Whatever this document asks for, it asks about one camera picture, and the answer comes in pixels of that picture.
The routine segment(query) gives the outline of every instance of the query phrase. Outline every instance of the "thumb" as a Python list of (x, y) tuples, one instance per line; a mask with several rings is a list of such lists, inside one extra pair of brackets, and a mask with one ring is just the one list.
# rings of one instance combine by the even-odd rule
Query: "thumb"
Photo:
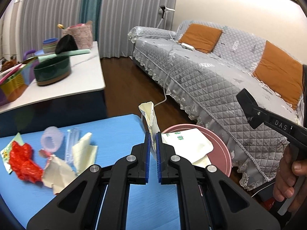
[(296, 176), (307, 176), (307, 159), (302, 160), (302, 161), (295, 161), (292, 164), (292, 172)]

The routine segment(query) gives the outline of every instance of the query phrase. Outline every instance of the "crumpled red plastic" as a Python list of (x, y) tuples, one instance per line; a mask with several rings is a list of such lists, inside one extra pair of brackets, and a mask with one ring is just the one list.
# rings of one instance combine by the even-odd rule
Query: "crumpled red plastic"
[(31, 160), (32, 148), (29, 144), (19, 145), (16, 141), (12, 142), (9, 164), (17, 177), (32, 183), (41, 182), (43, 170)]

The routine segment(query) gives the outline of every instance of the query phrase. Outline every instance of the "orange pillow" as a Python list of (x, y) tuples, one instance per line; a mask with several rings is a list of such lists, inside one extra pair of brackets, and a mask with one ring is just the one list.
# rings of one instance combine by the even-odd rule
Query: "orange pillow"
[(253, 75), (296, 109), (303, 91), (303, 65), (269, 41)]
[(222, 30), (200, 24), (191, 24), (179, 43), (186, 43), (203, 53), (210, 53), (222, 34)]

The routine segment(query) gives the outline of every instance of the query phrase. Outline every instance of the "silver screw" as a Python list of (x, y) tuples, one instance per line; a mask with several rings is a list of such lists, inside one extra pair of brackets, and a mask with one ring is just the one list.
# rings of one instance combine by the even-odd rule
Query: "silver screw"
[(129, 155), (129, 156), (126, 157), (126, 159), (127, 159), (128, 162), (133, 162), (133, 161), (136, 160), (136, 157), (134, 155)]
[(97, 165), (93, 165), (90, 167), (91, 172), (97, 172), (99, 170), (99, 167)]
[(209, 172), (211, 172), (211, 173), (214, 173), (214, 172), (217, 171), (217, 168), (216, 168), (214, 165), (209, 165), (209, 166), (207, 167), (207, 170), (208, 170)]
[(171, 156), (171, 160), (172, 160), (173, 162), (177, 162), (177, 161), (180, 160), (180, 156), (173, 155), (173, 156)]

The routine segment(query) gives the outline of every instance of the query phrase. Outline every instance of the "curtain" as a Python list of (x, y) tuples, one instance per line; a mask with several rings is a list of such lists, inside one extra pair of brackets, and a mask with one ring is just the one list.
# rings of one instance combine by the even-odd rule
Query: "curtain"
[(93, 21), (93, 39), (98, 40), (99, 35), (99, 15), (102, 0), (82, 0), (80, 9), (80, 23)]
[(42, 49), (48, 38), (60, 38), (64, 27), (79, 23), (82, 0), (24, 0), (20, 26), (21, 52)]
[[(175, 7), (176, 0), (102, 0), (99, 26), (100, 57), (132, 55), (133, 45), (127, 34), (135, 26), (156, 27), (161, 19), (159, 7)], [(164, 26), (171, 29), (173, 13)]]

